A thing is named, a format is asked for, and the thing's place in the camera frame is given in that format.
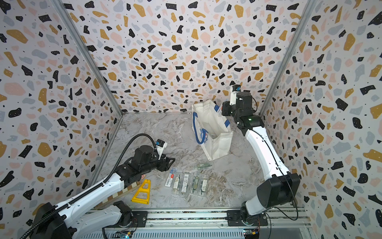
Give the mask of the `green compass set horizontal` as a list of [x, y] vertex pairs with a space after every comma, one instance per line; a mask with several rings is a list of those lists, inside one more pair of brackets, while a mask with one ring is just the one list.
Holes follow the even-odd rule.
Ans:
[[207, 169], [212, 169], [213, 167], [214, 167], [214, 164], [212, 162], [202, 162], [197, 164], [196, 169], [207, 170]]

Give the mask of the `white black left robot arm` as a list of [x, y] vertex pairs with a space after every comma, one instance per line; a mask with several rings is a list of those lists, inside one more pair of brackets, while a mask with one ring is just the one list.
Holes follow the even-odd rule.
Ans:
[[107, 226], [129, 224], [131, 210], [123, 202], [89, 214], [89, 210], [139, 181], [142, 175], [152, 171], [168, 171], [175, 159], [161, 154], [159, 150], [143, 145], [135, 150], [133, 157], [119, 165], [111, 177], [66, 201], [41, 206], [33, 224], [23, 239], [78, 239]]

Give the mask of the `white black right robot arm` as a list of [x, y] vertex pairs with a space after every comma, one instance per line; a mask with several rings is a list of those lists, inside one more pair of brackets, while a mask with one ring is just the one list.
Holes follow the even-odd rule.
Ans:
[[241, 221], [252, 225], [260, 221], [265, 212], [279, 205], [293, 203], [300, 184], [300, 177], [282, 162], [272, 146], [261, 117], [255, 113], [250, 92], [233, 90], [230, 100], [222, 105], [222, 115], [232, 116], [236, 127], [252, 146], [260, 162], [264, 182], [257, 187], [255, 196], [244, 202], [240, 208]]

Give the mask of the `white canvas bag blue handles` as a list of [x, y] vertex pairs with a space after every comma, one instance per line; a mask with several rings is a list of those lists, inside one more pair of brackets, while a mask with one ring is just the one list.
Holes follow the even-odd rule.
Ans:
[[221, 107], [213, 101], [192, 105], [193, 130], [197, 144], [209, 161], [227, 156], [230, 151], [233, 131], [230, 121], [221, 113]]

